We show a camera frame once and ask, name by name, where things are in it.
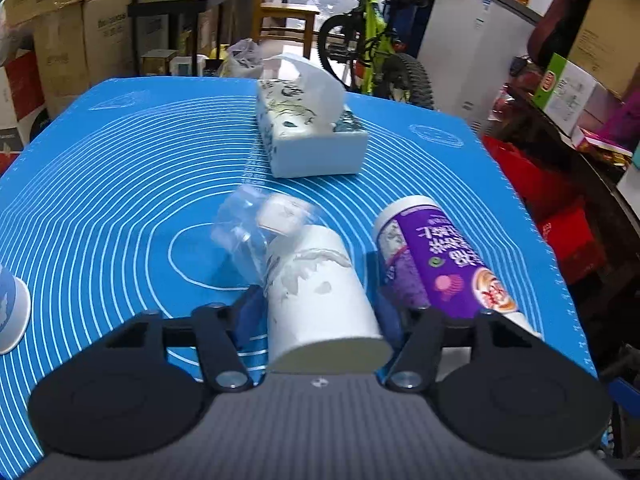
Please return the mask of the white paper cup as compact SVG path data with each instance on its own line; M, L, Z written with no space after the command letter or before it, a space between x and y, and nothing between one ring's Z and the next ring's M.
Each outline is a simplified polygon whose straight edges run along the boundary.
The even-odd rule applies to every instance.
M269 244L265 294L271 373L367 374L392 356L342 238L325 226Z

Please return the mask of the blue striped paper cup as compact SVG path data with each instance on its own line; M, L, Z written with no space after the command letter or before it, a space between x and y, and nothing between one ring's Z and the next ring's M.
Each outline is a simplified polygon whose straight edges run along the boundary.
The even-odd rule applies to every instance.
M32 314L26 284L6 266L0 274L0 354L11 352L22 340Z

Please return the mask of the purple labelled bottle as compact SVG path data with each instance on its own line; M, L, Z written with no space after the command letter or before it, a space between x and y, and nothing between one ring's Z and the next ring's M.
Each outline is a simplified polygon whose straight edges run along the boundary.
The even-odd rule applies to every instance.
M375 219L380 284L375 310L383 335L399 347L424 310L450 318L480 311L506 316L539 336L510 292L463 234L429 197L395 200Z

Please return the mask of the clear plastic bag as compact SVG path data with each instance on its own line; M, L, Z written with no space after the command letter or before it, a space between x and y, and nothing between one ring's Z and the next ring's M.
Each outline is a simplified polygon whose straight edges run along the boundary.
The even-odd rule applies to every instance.
M300 198L243 184L219 206L212 239L230 256L247 283L262 285L269 244L278 236L296 234L319 218L319 209Z

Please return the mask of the blue silicone baking mat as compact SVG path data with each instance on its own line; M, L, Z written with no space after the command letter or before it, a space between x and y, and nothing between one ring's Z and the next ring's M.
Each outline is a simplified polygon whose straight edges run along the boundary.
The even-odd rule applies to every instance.
M219 205L248 184L316 205L341 235L369 296L373 225L401 197L431 197L556 350L592 367L551 248L466 123L367 96L349 108L369 135L354 176L273 177L247 80L113 79L73 104L1 179L1 263L32 296L1 359L1 472L40 459L26 403L36 382L143 310L182 318L244 290L212 240Z

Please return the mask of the white tissue box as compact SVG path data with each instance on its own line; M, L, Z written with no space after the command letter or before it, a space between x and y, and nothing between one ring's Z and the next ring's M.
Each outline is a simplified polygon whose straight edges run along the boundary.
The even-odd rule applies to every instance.
M346 105L341 81L308 58L275 58L292 64L298 77L257 81L257 127L273 177L358 174L369 133Z

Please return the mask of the red white appliance box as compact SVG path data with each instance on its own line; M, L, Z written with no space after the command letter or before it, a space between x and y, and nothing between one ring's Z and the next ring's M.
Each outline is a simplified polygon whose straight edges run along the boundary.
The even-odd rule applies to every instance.
M49 122L35 52L24 51L1 66L1 154L23 151Z

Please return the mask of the green white carton box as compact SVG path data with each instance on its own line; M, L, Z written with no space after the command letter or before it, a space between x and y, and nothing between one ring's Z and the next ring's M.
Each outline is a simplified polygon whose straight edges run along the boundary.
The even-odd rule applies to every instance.
M569 138L597 85L593 76L555 53L533 102Z

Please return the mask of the green bicycle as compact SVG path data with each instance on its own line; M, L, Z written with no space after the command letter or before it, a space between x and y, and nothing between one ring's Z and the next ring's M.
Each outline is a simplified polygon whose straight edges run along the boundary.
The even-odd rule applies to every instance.
M434 96L421 63L401 41L401 10L434 0L358 0L350 11L327 18L317 34L322 67L346 90L431 110Z

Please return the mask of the wooden stool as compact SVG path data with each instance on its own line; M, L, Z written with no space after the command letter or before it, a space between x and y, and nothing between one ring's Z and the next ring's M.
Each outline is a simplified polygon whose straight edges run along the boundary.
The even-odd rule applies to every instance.
M303 57L309 60L314 43L314 22L319 14L320 10L313 4L254 0L250 39L256 44L260 40L298 42L303 45ZM296 32L291 27L265 27L262 24L265 18L301 21L304 23L304 28L302 32Z

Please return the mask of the cardboard box stack lower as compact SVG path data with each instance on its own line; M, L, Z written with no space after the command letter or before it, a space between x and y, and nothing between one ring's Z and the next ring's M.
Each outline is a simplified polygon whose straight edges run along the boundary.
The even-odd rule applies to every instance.
M40 81L52 118L96 84L134 76L130 2L85 0L32 20Z

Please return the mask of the white chest freezer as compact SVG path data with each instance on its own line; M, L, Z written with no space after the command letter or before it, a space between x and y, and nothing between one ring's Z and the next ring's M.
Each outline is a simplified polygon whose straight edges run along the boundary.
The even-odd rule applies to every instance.
M434 107L480 134L540 15L516 0L434 0L418 61Z

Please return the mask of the black trolley cart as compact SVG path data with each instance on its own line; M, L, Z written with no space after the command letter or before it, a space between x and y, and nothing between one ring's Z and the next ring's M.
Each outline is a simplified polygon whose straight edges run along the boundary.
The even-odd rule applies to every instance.
M134 76L140 77L143 68L143 56L139 49L139 18L167 18L167 47L177 50L180 36L180 18L185 18L191 25L191 77L198 76L198 45L200 44L200 15L206 11L218 9L216 29L216 58L214 65L220 65L220 47L222 24L224 24L224 5L230 0L131 0L127 6L130 18L130 39L132 69Z

